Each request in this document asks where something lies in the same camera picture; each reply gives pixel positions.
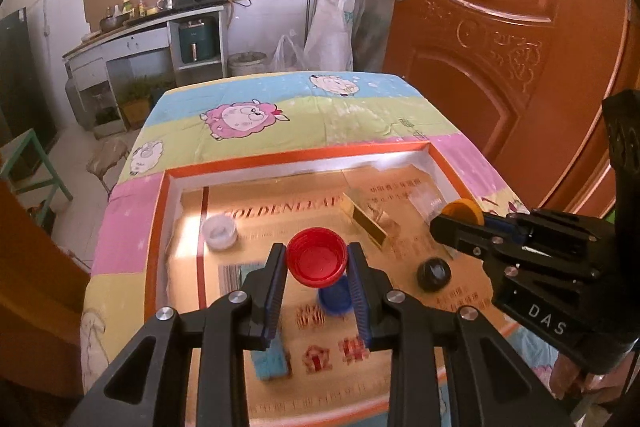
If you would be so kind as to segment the person's right hand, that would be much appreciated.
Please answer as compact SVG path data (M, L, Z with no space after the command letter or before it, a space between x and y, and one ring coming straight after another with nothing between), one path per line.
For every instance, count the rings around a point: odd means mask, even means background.
M559 355L549 381L551 393L556 399L562 399L570 389L578 389L580 393L595 392L600 402L614 401L622 395L633 358L629 352L610 373L596 375L582 373L580 366L565 355Z

